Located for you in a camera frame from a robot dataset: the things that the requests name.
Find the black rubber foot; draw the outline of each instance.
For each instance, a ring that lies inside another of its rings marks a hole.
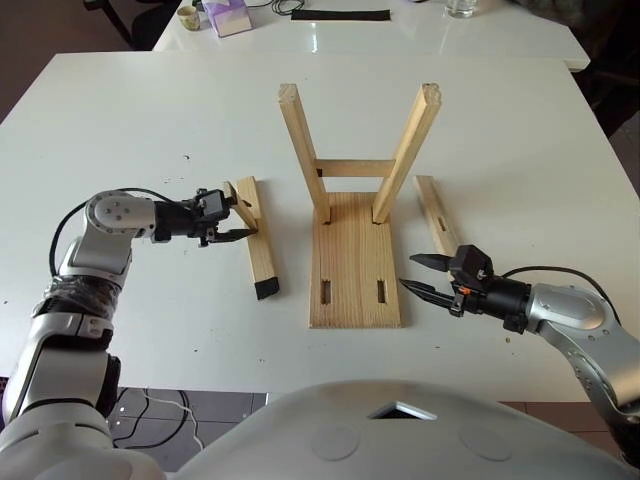
[[[278,277],[271,277],[266,280],[262,280],[261,282],[257,282],[255,286],[258,300],[270,297],[274,293],[278,293],[280,291],[280,283],[278,282]]]

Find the wood grain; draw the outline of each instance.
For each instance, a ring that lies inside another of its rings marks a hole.
[[[276,293],[280,286],[276,273],[269,238],[267,222],[262,215],[260,196],[255,178],[246,177],[238,181],[238,195],[251,204],[247,207],[256,221],[257,233],[247,237],[249,256],[251,258],[251,271],[256,286],[258,299],[265,298]]]
[[[280,110],[289,130],[289,136],[298,157],[304,180],[311,194],[315,215],[322,223],[328,223],[331,219],[329,198],[324,188],[324,182],[318,177],[318,172],[316,171],[316,152],[311,141],[307,119],[302,109],[302,102],[298,95],[298,87],[292,83],[280,85],[278,102],[280,103]]]
[[[382,182],[373,202],[373,221],[385,223],[389,219],[391,205],[402,186],[433,121],[440,110],[438,85],[424,84],[420,87],[404,129],[400,144],[393,156],[395,164],[391,174]]]
[[[242,197],[237,194],[233,186],[229,182],[224,182],[222,184],[222,191],[224,192],[225,198],[230,199],[233,202],[231,204],[231,208],[238,214],[247,228],[257,230],[258,224],[256,222],[256,219],[253,217],[251,210],[249,210],[249,207],[244,204],[244,202],[242,201]]]
[[[416,175],[415,185],[436,251],[442,255],[453,257],[460,243],[438,196],[434,178],[426,175]]]
[[[375,193],[328,195],[331,224],[313,222],[310,327],[400,327],[391,228],[372,222]],[[329,282],[329,303],[323,282]]]
[[[386,177],[393,160],[316,160],[322,177]]]

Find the black strap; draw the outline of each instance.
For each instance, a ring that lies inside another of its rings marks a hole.
[[[333,10],[294,10],[291,20],[350,20],[360,22],[387,22],[391,20],[391,10],[365,10],[336,12]]]

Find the white table surface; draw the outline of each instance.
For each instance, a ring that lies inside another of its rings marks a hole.
[[[627,329],[639,333],[640,204],[565,66],[415,60],[212,60],[206,52],[55,57],[0,126],[0,375],[21,351],[49,280],[50,238],[73,206],[127,186],[188,198],[196,187],[254,175],[280,294],[255,299],[244,242],[199,249],[185,238],[137,241],[111,348],[122,360],[122,385],[288,392],[398,378],[500,400],[584,400],[571,368],[544,340],[507,332],[489,317],[455,319],[401,287],[406,328],[307,328],[312,204],[279,111],[279,84],[298,84],[318,155],[389,158],[418,85],[437,82],[443,106],[411,175],[437,177],[461,241],[491,255],[497,272],[527,264],[588,272]],[[373,191],[378,180],[327,185]],[[398,276],[449,291],[442,273],[408,259],[434,251],[411,181],[395,202],[392,227]],[[61,245],[79,232],[76,219]],[[522,278],[576,282],[550,273]]]
[[[183,4],[190,5],[191,0]],[[536,17],[508,0],[479,0],[470,19],[449,17],[444,4],[445,0],[307,0],[308,9],[390,9],[392,21],[292,22],[263,7],[250,9],[253,31],[226,38],[217,37],[204,13],[198,32],[187,31],[174,16],[154,50],[552,58],[571,70],[589,64],[568,27]]]

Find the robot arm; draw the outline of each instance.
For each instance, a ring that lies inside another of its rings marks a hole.
[[[3,397],[8,428],[0,437],[1,458],[19,457],[10,450],[42,452],[41,468],[60,460],[44,461],[54,451],[65,458],[65,449],[73,457],[81,447],[111,446],[104,418],[116,401],[120,362],[107,348],[131,263],[131,242],[140,237],[167,242],[183,235],[206,246],[254,233],[218,231],[230,207],[221,190],[198,190],[182,202],[152,201],[114,190],[86,202],[84,232],[69,247],[34,311],[27,346]],[[55,253],[55,240],[52,250]],[[51,448],[54,439],[57,449]]]
[[[627,462],[640,468],[640,342],[627,333],[606,297],[575,286],[557,287],[497,276],[491,259],[473,245],[454,257],[414,255],[429,268],[449,271],[454,295],[400,280],[423,300],[454,316],[491,315],[503,327],[541,336],[564,355]]]

